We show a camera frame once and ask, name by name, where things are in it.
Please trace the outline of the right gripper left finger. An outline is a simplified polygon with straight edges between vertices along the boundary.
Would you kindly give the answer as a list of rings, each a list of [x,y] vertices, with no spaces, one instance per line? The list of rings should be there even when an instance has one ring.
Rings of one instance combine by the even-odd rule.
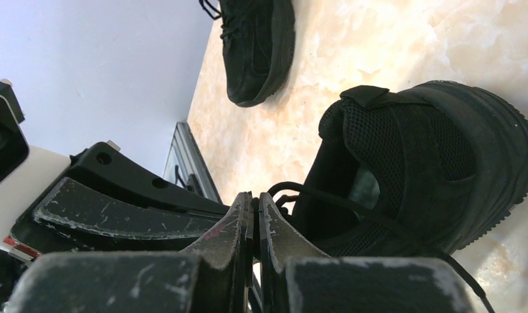
[[[58,252],[19,279],[6,312],[246,312],[253,198],[179,252]]]

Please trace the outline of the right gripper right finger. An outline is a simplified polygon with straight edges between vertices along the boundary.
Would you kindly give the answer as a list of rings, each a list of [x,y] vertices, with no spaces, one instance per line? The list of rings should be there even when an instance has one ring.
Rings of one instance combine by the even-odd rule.
[[[258,205],[265,312],[472,312],[455,271],[435,258],[332,258],[263,193]]]

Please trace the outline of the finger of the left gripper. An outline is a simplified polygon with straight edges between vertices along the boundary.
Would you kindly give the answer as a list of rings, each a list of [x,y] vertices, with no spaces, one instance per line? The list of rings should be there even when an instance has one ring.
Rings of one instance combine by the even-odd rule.
[[[33,209],[33,218],[113,239],[174,240],[200,237],[221,216],[138,207],[64,178]]]
[[[69,177],[131,205],[192,214],[225,214],[228,207],[151,173],[107,143],[70,156]]]

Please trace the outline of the black shoe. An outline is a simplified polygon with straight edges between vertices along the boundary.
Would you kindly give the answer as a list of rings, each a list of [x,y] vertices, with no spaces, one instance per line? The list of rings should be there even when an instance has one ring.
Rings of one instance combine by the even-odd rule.
[[[288,221],[333,256],[453,259],[528,194],[528,120],[479,87],[435,80],[397,93],[343,91],[318,126],[322,140],[304,183],[269,189]]]
[[[290,0],[199,2],[213,20],[221,20],[220,39],[229,100],[241,108],[263,103],[285,82],[296,41]]]

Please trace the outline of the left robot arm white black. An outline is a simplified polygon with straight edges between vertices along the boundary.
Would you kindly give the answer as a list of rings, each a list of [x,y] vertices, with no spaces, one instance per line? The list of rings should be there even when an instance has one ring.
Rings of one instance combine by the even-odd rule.
[[[18,153],[0,180],[0,250],[180,250],[227,212],[107,143],[75,156]]]

